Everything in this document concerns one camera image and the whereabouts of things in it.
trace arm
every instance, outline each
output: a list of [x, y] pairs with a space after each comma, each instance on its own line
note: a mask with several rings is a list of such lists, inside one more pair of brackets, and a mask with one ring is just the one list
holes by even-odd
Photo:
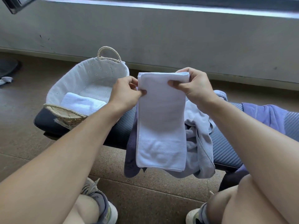
[[241, 158], [254, 181], [287, 221], [299, 216], [299, 143], [215, 95], [206, 73], [186, 68], [190, 83], [170, 82], [207, 113]]
[[118, 79], [107, 105], [0, 183], [0, 223], [63, 223], [110, 129], [142, 95], [137, 83]]

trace person's left hand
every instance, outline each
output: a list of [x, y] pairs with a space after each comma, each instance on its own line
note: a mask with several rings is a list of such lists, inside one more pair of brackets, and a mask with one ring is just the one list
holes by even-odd
[[114, 104], [122, 112], [131, 110], [138, 99], [146, 94], [146, 90], [136, 90], [138, 80], [133, 76], [118, 79], [114, 84], [108, 103]]

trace hand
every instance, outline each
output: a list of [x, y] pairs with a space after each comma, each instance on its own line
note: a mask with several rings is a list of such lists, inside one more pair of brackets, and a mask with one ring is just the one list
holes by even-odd
[[138, 80], [132, 76], [118, 79], [114, 84], [109, 102], [125, 113], [131, 110], [138, 102], [138, 99], [146, 94], [146, 90], [136, 90]]
[[190, 67], [178, 70], [177, 72], [189, 72], [189, 83], [170, 80], [168, 84], [177, 90], [183, 91], [187, 98], [197, 105], [199, 110], [206, 113], [209, 104], [219, 100], [205, 72]]

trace gray wall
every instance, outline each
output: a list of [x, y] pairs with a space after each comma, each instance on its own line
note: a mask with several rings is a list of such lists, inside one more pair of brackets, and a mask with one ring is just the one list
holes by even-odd
[[37, 0], [16, 15], [0, 2], [0, 47], [299, 83], [299, 20]]

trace person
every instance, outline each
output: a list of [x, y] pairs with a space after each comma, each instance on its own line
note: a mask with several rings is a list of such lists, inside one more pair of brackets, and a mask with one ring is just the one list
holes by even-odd
[[[206, 73], [185, 71], [189, 83], [168, 84], [214, 120], [250, 172], [190, 211], [186, 224], [298, 223], [299, 143], [220, 99]], [[0, 223], [116, 222], [116, 209], [86, 178], [111, 127], [146, 94], [137, 85], [118, 79], [107, 105], [0, 183]]]

